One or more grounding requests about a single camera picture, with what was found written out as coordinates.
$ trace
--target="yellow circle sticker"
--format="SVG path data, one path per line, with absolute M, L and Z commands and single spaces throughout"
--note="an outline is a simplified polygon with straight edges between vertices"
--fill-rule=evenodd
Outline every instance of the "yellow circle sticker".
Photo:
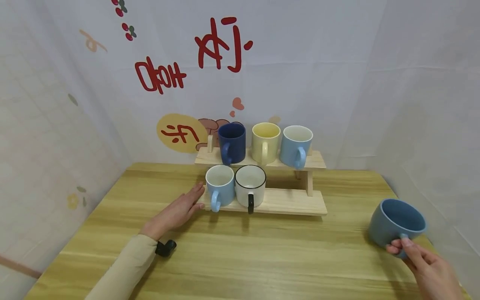
M 168 148 L 182 153 L 197 152 L 196 146 L 207 142 L 207 130 L 194 117 L 167 114 L 156 125 L 156 133 Z

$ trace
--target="light blue mug handle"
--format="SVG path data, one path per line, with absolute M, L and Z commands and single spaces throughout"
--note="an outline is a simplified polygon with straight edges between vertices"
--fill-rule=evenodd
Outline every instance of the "light blue mug handle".
M 406 235 L 405 233 L 400 233 L 400 238 L 403 239 L 403 238 L 408 238 L 408 235 Z M 399 254 L 395 255 L 395 257 L 399 258 L 399 259 L 407 259 L 408 256 L 407 254 L 405 253 L 405 250 L 401 250 Z
M 299 152 L 300 155 L 297 155 L 295 157 L 295 169 L 301 170 L 305 167 L 305 161 L 307 160 L 307 154 L 305 153 L 305 150 L 303 147 L 298 147 L 297 151 Z
M 212 201 L 211 201 L 211 207 L 212 207 L 212 211 L 214 213 L 218 213 L 218 211 L 220 210 L 220 201 L 218 200 L 218 191 L 214 191 L 212 193 Z
M 222 156 L 222 162 L 226 166 L 230 166 L 232 164 L 232 159 L 228 157 L 228 149 L 230 148 L 230 143 L 225 143 L 220 149 L 220 156 Z

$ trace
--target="wooden mug rack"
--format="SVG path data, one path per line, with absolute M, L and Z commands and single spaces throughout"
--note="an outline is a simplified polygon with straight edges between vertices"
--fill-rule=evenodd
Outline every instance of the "wooden mug rack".
M 210 167 L 222 164 L 220 148 L 213 147 L 213 136 L 208 136 L 207 147 L 199 149 L 195 164 L 207 165 Z M 249 148 L 246 149 L 245 159 L 239 163 L 232 164 L 231 166 L 241 167 L 245 165 L 294 170 L 294 168 L 282 163 L 280 159 L 278 159 L 278 156 L 274 162 L 262 166 L 252 158 Z M 295 170 L 295 177 L 304 182 L 305 189 L 266 188 L 264 200 L 261 205 L 255 208 L 255 213 L 325 216 L 327 214 L 327 209 L 322 193 L 313 189 L 313 171 L 324 168 L 326 168 L 326 165 L 320 151 L 312 150 L 312 148 L 310 148 L 307 154 L 305 167 L 302 170 Z M 211 210 L 210 194 L 208 191 L 205 191 L 199 201 L 205 204 L 205 210 Z M 236 200 L 227 206 L 220 207 L 220 210 L 247 212 L 247 208 L 240 205 Z

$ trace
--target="beige sleeve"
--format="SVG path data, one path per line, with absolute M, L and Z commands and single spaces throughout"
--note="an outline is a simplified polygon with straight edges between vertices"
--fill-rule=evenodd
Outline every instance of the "beige sleeve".
M 134 236 L 85 299 L 128 299 L 152 263 L 156 244 L 157 242 L 148 236 Z

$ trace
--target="hand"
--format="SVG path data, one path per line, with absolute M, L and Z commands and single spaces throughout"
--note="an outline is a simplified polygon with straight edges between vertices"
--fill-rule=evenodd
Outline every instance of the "hand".
M 197 203 L 204 191 L 205 188 L 201 182 L 195 184 L 188 193 L 180 195 L 158 215 L 145 223 L 139 234 L 158 241 L 167 231 L 182 226 L 196 211 L 205 206 L 203 203 Z
M 405 250 L 408 258 L 404 260 L 404 263 L 415 276 L 424 299 L 463 299 L 455 271 L 440 256 L 431 253 L 408 238 L 393 240 L 386 249 L 390 254 L 398 254 L 401 249 Z

